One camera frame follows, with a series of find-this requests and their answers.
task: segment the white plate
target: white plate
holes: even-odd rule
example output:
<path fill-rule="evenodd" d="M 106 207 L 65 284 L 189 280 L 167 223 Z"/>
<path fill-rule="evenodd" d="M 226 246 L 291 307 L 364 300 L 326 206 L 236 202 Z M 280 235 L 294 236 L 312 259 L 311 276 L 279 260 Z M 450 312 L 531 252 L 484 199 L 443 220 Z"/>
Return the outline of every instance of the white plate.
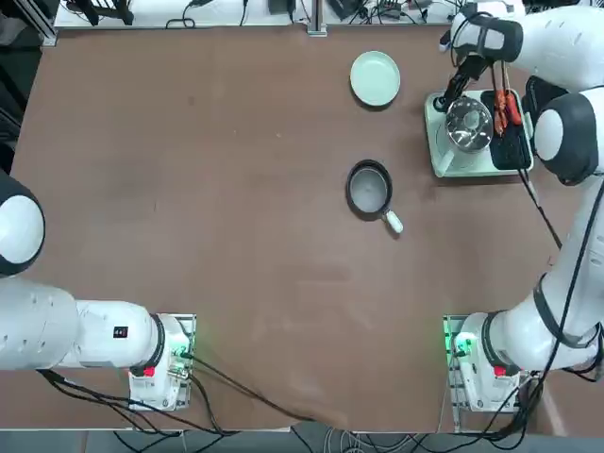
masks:
<path fill-rule="evenodd" d="M 355 95 L 369 106 L 385 106 L 400 88 L 400 73 L 393 59 L 372 50 L 352 63 L 350 84 Z"/>

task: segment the metal pot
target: metal pot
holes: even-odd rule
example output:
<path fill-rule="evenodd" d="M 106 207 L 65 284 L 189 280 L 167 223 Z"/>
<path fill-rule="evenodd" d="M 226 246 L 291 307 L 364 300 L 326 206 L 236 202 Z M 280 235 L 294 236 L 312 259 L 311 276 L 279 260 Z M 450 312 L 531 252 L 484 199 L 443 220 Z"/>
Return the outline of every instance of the metal pot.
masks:
<path fill-rule="evenodd" d="M 488 148 L 493 138 L 493 118 L 484 104 L 462 96 L 446 111 L 444 129 L 451 145 L 438 164 L 437 176 L 444 176 L 454 159 L 473 159 Z"/>

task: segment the small frying pan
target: small frying pan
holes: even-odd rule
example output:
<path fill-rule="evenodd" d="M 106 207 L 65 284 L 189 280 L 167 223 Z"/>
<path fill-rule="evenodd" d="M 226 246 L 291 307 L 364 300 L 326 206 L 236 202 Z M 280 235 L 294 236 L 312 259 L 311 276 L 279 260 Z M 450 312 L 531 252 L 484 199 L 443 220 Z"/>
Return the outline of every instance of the small frying pan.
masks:
<path fill-rule="evenodd" d="M 403 232 L 403 224 L 390 210 L 393 182 L 386 168 L 375 160 L 357 163 L 346 181 L 346 201 L 350 209 L 366 222 L 382 219 L 396 234 Z"/>

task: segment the brown table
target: brown table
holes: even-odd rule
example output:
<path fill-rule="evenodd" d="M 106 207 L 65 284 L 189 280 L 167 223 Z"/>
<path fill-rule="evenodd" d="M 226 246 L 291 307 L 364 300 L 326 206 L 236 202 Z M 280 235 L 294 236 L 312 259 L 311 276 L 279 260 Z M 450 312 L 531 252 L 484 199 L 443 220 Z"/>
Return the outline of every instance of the brown table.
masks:
<path fill-rule="evenodd" d="M 13 171 L 47 219 L 42 256 L 25 275 L 79 298 L 196 313 L 198 354 L 293 411 L 338 428 L 434 431 L 443 314 L 514 306 L 556 256 L 517 181 L 433 176 L 423 104 L 452 74 L 437 50 L 443 31 L 61 35 L 44 52 Z M 370 49 L 402 75 L 381 112 L 358 106 L 347 84 Z M 512 74 L 521 91 L 523 82 Z M 364 158 L 394 179 L 399 240 L 344 202 L 346 174 Z M 578 190 L 542 168 L 532 177 L 565 233 Z M 114 370 L 70 376 L 126 393 Z M 0 379 L 2 428 L 126 425 L 33 372 Z M 291 423 L 205 380 L 226 428 Z M 552 376 L 547 389 L 554 432 L 600 434 L 586 414 L 601 386 Z M 198 400 L 181 414 L 208 423 Z M 532 429 L 552 432 L 549 420 L 541 414 Z"/>

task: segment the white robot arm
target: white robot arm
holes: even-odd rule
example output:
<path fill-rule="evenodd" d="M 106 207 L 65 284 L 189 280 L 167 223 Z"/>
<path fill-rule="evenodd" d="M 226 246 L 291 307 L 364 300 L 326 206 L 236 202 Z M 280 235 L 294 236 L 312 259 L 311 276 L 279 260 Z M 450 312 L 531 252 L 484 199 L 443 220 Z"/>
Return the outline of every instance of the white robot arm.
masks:
<path fill-rule="evenodd" d="M 451 44 L 458 54 L 503 60 L 569 91 L 542 109 L 534 145 L 545 167 L 563 184 L 580 184 L 584 190 L 556 264 L 531 294 L 512 310 L 473 313 L 464 322 L 458 345 L 471 410 L 497 410 L 518 385 L 519 370 L 543 370 L 557 341 L 579 247 L 604 174 L 603 23 L 599 8 L 525 15 L 522 5 L 503 2 L 467 4 L 454 19 Z M 597 215 L 551 369 L 596 356 L 598 325 L 604 319 L 603 265 L 604 219 Z"/>
<path fill-rule="evenodd" d="M 185 407 L 190 366 L 180 353 L 192 352 L 192 320 L 128 302 L 75 300 L 12 277 L 33 263 L 43 240 L 38 200 L 0 172 L 0 370 L 127 368 L 131 399 L 165 411 Z"/>

